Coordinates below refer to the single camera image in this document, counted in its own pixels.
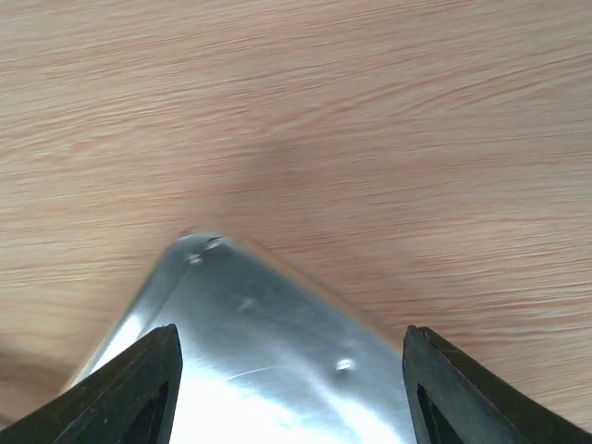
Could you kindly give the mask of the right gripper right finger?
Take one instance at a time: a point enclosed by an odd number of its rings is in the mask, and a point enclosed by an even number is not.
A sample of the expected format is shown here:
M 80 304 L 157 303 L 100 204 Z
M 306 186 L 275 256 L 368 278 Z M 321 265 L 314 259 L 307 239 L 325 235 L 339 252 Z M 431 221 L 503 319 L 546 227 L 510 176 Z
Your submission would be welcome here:
M 591 441 L 428 327 L 407 327 L 402 370 L 419 443 Z

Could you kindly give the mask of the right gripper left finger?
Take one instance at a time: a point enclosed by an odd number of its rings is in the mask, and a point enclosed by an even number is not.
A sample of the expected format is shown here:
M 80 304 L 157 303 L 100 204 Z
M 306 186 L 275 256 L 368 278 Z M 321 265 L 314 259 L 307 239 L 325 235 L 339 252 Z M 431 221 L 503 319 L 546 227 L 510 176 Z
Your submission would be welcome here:
M 1 431 L 3 443 L 168 443 L 182 371 L 173 324 Z

